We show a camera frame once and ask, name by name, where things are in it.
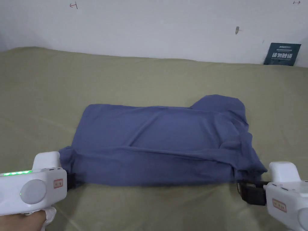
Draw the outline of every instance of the pen mark on wall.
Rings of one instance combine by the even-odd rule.
[[[74,4],[74,5],[70,4],[70,7],[72,7],[72,8],[73,8],[73,6],[76,6],[76,9],[78,10],[77,3],[76,3],[76,2],[75,2],[75,4]]]

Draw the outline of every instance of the white glove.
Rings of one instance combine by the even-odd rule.
[[[41,231],[45,231],[45,227],[49,225],[55,218],[57,210],[54,207],[43,209],[46,212],[46,221],[43,224]]]

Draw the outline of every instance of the green led light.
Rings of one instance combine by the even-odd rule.
[[[32,171],[20,171],[20,172],[7,172],[4,173],[3,176],[12,176],[12,175],[21,175],[21,174],[27,174],[27,173],[31,173]]]

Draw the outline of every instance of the black clamp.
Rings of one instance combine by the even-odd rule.
[[[237,191],[248,204],[266,205],[266,194],[263,186],[268,183],[267,181],[240,180],[237,183]]]
[[[76,188],[75,173],[67,173],[67,190]]]

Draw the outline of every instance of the red label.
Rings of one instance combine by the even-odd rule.
[[[54,188],[59,188],[63,186],[63,179],[54,180]]]
[[[276,199],[273,199],[273,206],[283,212],[287,212],[287,206],[285,203],[282,203]]]

